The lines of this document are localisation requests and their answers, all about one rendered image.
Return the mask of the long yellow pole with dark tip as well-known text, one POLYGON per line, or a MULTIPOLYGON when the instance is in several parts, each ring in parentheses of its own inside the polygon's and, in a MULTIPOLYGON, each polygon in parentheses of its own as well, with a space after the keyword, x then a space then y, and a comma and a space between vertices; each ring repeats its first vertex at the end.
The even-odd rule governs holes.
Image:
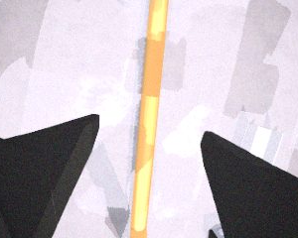
POLYGON ((209 229, 209 238, 224 238, 224 231, 221 229, 209 229))

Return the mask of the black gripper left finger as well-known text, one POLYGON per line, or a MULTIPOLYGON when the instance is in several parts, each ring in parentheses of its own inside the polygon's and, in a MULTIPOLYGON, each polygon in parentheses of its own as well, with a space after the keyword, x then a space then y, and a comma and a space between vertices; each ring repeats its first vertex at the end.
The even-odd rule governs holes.
POLYGON ((0 138, 0 237, 53 238, 100 131, 100 114, 0 138))

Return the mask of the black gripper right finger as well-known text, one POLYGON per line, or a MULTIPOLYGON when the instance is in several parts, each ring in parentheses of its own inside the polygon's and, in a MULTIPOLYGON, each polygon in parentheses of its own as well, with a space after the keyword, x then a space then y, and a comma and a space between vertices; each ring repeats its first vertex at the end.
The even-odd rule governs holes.
POLYGON ((298 238, 298 178, 205 131, 201 155, 224 238, 298 238))

